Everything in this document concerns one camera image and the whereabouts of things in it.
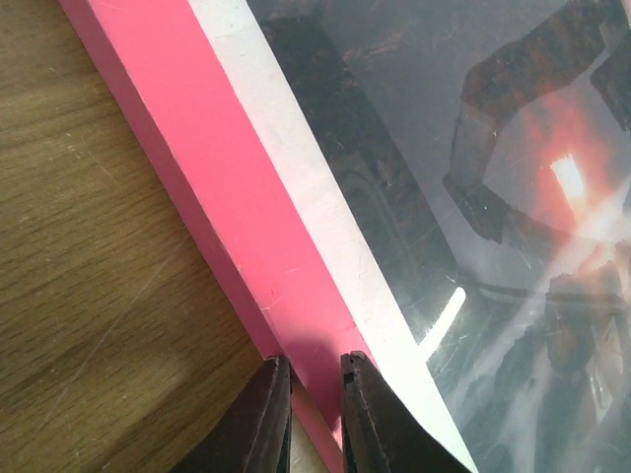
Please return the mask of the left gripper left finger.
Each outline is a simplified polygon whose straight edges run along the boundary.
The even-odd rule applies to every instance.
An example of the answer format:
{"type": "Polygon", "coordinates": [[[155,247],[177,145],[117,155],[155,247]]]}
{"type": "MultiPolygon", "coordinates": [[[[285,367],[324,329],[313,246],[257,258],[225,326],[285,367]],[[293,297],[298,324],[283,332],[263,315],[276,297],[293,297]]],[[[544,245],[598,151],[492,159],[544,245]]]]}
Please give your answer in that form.
{"type": "Polygon", "coordinates": [[[264,360],[213,430],[171,470],[288,472],[291,394],[288,360],[264,360]]]}

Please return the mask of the dark landscape photo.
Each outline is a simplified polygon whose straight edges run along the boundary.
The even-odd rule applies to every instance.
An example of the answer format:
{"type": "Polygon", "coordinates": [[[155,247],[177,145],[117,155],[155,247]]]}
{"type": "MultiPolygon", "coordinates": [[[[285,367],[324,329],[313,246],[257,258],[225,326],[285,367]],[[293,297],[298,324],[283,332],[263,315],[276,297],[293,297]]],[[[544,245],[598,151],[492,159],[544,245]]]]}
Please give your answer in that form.
{"type": "Polygon", "coordinates": [[[480,472],[630,468],[630,5],[253,1],[480,472]]]}

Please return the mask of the pink wooden picture frame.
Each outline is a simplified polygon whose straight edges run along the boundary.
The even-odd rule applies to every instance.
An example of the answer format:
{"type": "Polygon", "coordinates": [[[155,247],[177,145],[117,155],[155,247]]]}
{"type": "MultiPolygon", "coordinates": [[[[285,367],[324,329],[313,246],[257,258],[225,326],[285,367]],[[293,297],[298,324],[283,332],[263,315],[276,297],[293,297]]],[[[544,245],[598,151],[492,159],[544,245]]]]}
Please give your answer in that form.
{"type": "Polygon", "coordinates": [[[325,466],[343,471],[340,358],[365,342],[192,8],[62,9],[252,343],[289,359],[325,466]]]}

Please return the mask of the white photo mat board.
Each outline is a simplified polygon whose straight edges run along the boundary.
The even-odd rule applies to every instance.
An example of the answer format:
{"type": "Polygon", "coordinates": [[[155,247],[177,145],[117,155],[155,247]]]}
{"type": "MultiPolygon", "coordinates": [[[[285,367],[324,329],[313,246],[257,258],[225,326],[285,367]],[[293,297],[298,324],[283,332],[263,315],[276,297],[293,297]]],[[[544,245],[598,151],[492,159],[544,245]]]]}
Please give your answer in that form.
{"type": "Polygon", "coordinates": [[[245,1],[190,4],[360,334],[412,416],[470,472],[476,466],[427,363],[466,293],[449,284],[435,320],[413,333],[245,1]]]}

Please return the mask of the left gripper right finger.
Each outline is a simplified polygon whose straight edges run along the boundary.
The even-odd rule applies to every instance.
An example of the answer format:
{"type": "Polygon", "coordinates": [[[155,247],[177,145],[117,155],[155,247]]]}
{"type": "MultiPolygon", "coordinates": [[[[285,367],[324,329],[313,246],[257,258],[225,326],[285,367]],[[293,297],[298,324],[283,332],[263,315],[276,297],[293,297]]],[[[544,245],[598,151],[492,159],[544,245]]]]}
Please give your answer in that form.
{"type": "Polygon", "coordinates": [[[346,472],[465,472],[467,468],[413,418],[367,355],[340,359],[346,472]]]}

